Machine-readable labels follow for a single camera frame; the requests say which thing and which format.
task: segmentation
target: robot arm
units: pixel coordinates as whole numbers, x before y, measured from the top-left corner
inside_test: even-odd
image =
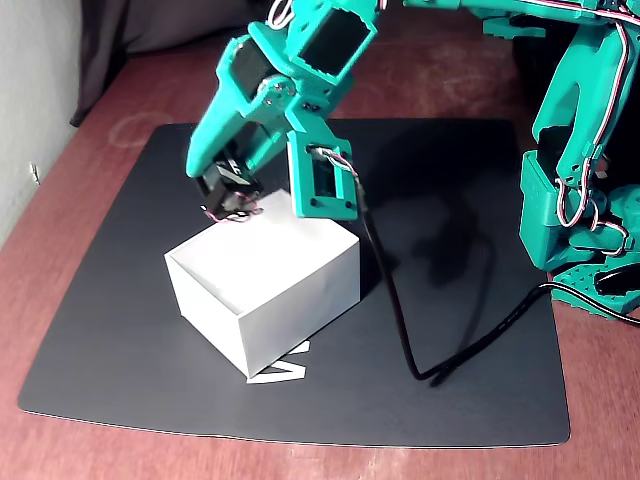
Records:
[[[618,0],[404,0],[409,7],[469,8],[486,19],[487,33],[506,38],[544,35],[516,21],[523,16],[579,25],[534,123],[538,148],[524,155],[520,236],[536,267],[565,268],[556,279],[584,282],[583,291],[623,312],[640,303],[640,285],[635,293],[607,296],[593,279],[640,264],[640,208],[632,205],[640,202],[640,187],[605,195],[591,178],[637,66],[640,18],[632,1],[627,7]],[[385,6],[386,0],[287,0],[283,13],[272,10],[267,24],[252,23],[248,35],[231,41],[187,159],[187,174],[198,179],[215,218],[246,208],[260,191],[253,175],[285,148],[297,215],[357,218],[352,175],[332,161],[351,148],[325,120],[351,86],[350,70],[375,37]]]
[[[242,210],[260,190],[253,174],[287,146],[296,214],[357,218],[350,173],[321,152],[351,154],[325,120],[377,33],[380,5],[289,3],[291,13],[285,8],[270,25],[252,23],[248,35],[227,46],[217,69],[220,87],[193,134],[187,175],[198,179],[215,218]]]

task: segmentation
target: black pad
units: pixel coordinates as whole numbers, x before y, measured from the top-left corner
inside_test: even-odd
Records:
[[[518,237],[520,159],[508,123],[342,120],[331,127],[352,141],[421,369],[490,330],[545,280]],[[313,336],[308,353],[287,357],[307,367],[306,378],[246,385],[180,317],[163,258],[209,225],[184,175],[191,132],[168,125],[153,134],[47,332],[21,408],[149,430],[320,444],[567,440],[549,299],[432,389],[407,370],[364,237],[362,302]],[[284,156],[259,177],[268,191],[286,187]],[[346,226],[362,233],[358,223]]]

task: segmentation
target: white box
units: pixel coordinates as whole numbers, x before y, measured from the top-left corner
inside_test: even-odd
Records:
[[[280,190],[165,254],[180,313],[248,378],[360,301],[358,237]]]

